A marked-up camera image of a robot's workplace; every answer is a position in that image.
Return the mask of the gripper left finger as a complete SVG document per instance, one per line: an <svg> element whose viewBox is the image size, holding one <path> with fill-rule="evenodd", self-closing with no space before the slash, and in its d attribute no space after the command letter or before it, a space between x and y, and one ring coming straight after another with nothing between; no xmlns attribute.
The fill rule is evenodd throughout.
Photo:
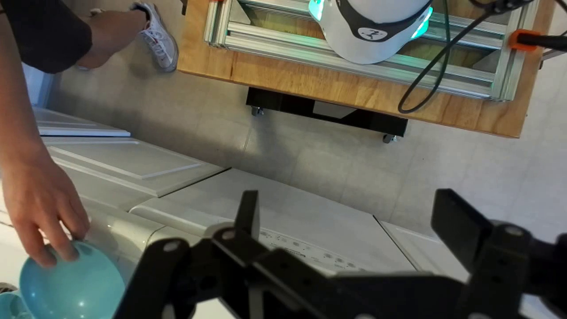
<svg viewBox="0 0 567 319"><path fill-rule="evenodd" d="M336 288L283 249L259 241L259 192L242 194L237 216L194 246L172 237L143 252L113 319L191 319L218 299L237 319L336 319Z"/></svg>

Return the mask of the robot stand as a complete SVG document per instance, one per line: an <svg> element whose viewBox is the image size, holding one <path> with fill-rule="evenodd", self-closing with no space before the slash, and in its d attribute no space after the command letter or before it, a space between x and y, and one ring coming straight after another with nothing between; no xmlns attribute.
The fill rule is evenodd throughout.
<svg viewBox="0 0 567 319"><path fill-rule="evenodd" d="M388 60L360 65L338 56L308 10L308 0L181 0L186 26L178 70L186 74L305 97L394 117L474 132L518 138L527 115L541 61L549 51L508 47L516 30L549 29L555 5L535 0L504 23L476 22L481 11L458 0L449 26L455 48L490 49L494 71L448 65L436 94L421 109L409 107L428 95L435 75L412 83L444 51L443 15L406 51Z"/></svg>

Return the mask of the white cabinet door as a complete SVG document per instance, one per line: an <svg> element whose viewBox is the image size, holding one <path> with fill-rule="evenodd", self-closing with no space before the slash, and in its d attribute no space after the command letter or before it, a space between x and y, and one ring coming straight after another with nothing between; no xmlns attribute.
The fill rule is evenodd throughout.
<svg viewBox="0 0 567 319"><path fill-rule="evenodd" d="M162 197L223 171L221 166L125 137L44 137L71 170Z"/></svg>
<svg viewBox="0 0 567 319"><path fill-rule="evenodd" d="M88 121L49 109L33 107L41 136L130 137L126 130Z"/></svg>
<svg viewBox="0 0 567 319"><path fill-rule="evenodd" d="M417 271L466 282L469 272L439 239L388 222L378 222Z"/></svg>

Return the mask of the teal bowl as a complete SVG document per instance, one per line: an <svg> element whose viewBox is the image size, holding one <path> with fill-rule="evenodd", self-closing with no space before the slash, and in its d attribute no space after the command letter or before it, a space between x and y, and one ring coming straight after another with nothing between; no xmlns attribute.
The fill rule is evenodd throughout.
<svg viewBox="0 0 567 319"><path fill-rule="evenodd" d="M57 257L49 268L24 262L19 292L32 319L112 319L126 288L120 271L93 245L72 245L78 253L72 262Z"/></svg>

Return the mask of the person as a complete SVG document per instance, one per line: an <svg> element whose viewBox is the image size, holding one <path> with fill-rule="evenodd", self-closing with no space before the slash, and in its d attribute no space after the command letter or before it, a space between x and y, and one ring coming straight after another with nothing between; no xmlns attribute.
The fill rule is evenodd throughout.
<svg viewBox="0 0 567 319"><path fill-rule="evenodd" d="M142 36L156 65L174 71L179 50L152 3L124 12L93 9L87 18L63 0L0 0L0 173L9 218L27 254L40 266L78 254L65 230L83 239L89 219L69 176L53 161L36 124L23 64L47 74L103 66Z"/></svg>

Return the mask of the teal cup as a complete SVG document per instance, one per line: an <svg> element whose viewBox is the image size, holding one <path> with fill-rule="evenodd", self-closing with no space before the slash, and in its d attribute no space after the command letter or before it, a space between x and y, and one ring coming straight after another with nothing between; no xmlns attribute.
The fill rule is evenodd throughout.
<svg viewBox="0 0 567 319"><path fill-rule="evenodd" d="M19 291L0 293L0 319L34 319Z"/></svg>

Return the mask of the orange black clamp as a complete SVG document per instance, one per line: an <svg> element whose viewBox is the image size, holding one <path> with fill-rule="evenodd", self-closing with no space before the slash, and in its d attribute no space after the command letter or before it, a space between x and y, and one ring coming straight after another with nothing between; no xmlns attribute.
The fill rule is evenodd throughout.
<svg viewBox="0 0 567 319"><path fill-rule="evenodd" d="M542 35L532 30L516 30L508 38L508 47L523 52L532 52L537 48L567 52L567 34Z"/></svg>

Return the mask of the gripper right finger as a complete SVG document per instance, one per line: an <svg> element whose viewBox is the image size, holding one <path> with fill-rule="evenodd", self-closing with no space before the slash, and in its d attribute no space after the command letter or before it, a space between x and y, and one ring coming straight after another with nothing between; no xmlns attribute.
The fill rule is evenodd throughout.
<svg viewBox="0 0 567 319"><path fill-rule="evenodd" d="M470 275L456 318L519 319L527 294L567 319L567 233L551 244L515 224L495 224L452 189L436 190L431 227Z"/></svg>

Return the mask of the white dishwasher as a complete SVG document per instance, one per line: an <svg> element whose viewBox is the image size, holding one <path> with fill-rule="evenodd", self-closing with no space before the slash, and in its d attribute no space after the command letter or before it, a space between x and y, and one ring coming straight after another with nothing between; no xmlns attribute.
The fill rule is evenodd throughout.
<svg viewBox="0 0 567 319"><path fill-rule="evenodd" d="M415 267L374 216L244 171L229 169L130 213L195 236L235 220L243 192L259 192L259 241L328 274L404 272Z"/></svg>

